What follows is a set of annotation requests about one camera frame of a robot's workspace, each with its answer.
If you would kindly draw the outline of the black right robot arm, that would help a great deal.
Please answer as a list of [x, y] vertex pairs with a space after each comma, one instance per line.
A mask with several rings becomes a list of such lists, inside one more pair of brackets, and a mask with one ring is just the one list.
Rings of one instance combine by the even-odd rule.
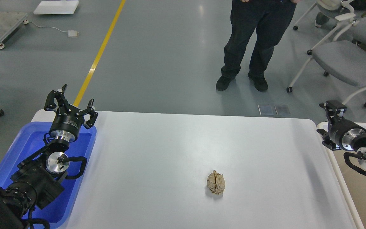
[[331, 151], [344, 150], [348, 167], [366, 176], [366, 129], [344, 118], [347, 107], [338, 100], [320, 103], [328, 120], [327, 130], [317, 129], [322, 144]]

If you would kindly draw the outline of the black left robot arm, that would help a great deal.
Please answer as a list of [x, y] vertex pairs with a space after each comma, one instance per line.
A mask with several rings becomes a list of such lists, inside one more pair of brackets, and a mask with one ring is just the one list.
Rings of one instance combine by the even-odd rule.
[[0, 229], [33, 229], [36, 224], [49, 229], [50, 223], [33, 218], [32, 212], [51, 204], [65, 190], [65, 179], [75, 180], [85, 172], [87, 158], [67, 156], [65, 152], [78, 139], [81, 127], [93, 127], [98, 112], [94, 110], [94, 99], [84, 110], [68, 103], [66, 88], [63, 85], [47, 96], [44, 110], [54, 111], [55, 119], [44, 136], [45, 145], [17, 165], [12, 184], [0, 187]]

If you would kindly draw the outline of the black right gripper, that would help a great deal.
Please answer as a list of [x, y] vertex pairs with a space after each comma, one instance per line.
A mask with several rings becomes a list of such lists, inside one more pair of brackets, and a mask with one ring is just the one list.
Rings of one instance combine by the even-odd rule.
[[325, 110], [329, 120], [328, 132], [322, 128], [317, 129], [323, 140], [322, 144], [331, 151], [354, 151], [353, 140], [366, 134], [366, 129], [344, 118], [347, 106], [338, 100], [329, 100], [319, 106]]

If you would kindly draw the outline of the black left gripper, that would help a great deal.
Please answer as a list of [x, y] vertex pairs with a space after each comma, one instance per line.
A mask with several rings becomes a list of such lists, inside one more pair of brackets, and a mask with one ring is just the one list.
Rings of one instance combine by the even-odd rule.
[[52, 90], [45, 102], [44, 110], [56, 112], [49, 135], [56, 139], [63, 139], [67, 142], [75, 142], [78, 139], [81, 125], [86, 129], [94, 126], [98, 112], [96, 112], [90, 99], [86, 109], [69, 108], [69, 103], [64, 96], [67, 84], [64, 84], [60, 90]]

